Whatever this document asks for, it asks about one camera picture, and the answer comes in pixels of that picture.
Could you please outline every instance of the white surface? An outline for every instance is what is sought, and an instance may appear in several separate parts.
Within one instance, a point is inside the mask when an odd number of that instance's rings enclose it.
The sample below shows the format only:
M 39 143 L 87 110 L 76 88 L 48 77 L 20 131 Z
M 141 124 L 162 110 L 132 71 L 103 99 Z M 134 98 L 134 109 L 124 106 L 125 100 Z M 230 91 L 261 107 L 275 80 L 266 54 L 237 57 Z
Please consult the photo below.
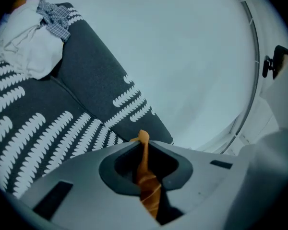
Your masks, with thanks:
M 36 13 L 39 0 L 27 0 L 0 21 L 0 58 L 17 73 L 41 79 L 62 59 L 63 43 L 46 27 L 38 29 L 43 16 Z
M 288 48 L 288 29 L 276 9 L 268 0 L 246 1 L 254 17 L 259 39 L 260 67 L 262 67 L 264 56 L 268 55 L 272 58 L 275 46 L 282 45 Z M 229 153 L 232 151 L 233 154 L 238 154 L 237 152 L 241 149 L 241 141 L 243 141 L 245 145 L 256 143 L 263 136 L 278 131 L 279 126 L 282 126 L 280 125 L 281 123 L 277 123 L 277 119 L 281 119 L 282 122 L 286 121 L 288 125 L 288 77 L 282 80 L 280 84 L 282 73 L 279 74 L 275 81 L 273 81 L 271 71 L 265 79 L 261 73 L 262 69 L 260 70 L 257 85 L 258 94 L 255 96 L 253 106 L 243 126 L 241 135 L 236 138 L 242 140 L 233 142 L 228 149 Z M 262 99 L 267 93 L 269 93 L 268 95 L 272 100 L 271 103 L 274 103 L 272 109 L 266 100 Z
M 288 65 L 281 70 L 264 98 L 269 103 L 280 129 L 288 129 Z
M 249 22 L 238 0 L 70 2 L 134 80 L 175 145 L 197 147 L 248 103 L 254 76 Z
M 224 152 L 224 154 L 238 156 L 242 147 L 244 147 L 244 144 L 237 137 L 236 139 L 234 139 L 234 141 L 232 142 L 230 147 L 226 150 L 226 152 Z

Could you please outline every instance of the black slot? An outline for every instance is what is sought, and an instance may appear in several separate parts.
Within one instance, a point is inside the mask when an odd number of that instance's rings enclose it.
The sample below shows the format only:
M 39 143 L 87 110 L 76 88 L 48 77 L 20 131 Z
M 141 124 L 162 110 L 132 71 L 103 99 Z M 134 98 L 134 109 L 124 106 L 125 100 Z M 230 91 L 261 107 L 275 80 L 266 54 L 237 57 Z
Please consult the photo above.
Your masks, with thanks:
M 51 191 L 34 207 L 33 211 L 41 217 L 50 220 L 60 204 L 71 190 L 72 184 L 58 182 Z
M 179 209 L 170 205 L 167 193 L 164 187 L 161 187 L 159 210 L 156 218 L 157 222 L 159 222 L 160 225 L 165 225 L 183 215 Z
M 180 189 L 193 173 L 190 161 L 154 142 L 149 143 L 148 169 L 166 191 Z M 136 171 L 143 156 L 143 147 L 135 142 L 103 159 L 99 175 L 114 192 L 139 196 L 140 187 L 135 183 Z
M 213 164 L 215 166 L 222 167 L 228 170 L 232 167 L 232 163 L 226 163 L 226 162 L 222 162 L 219 160 L 213 160 L 210 162 L 210 164 Z

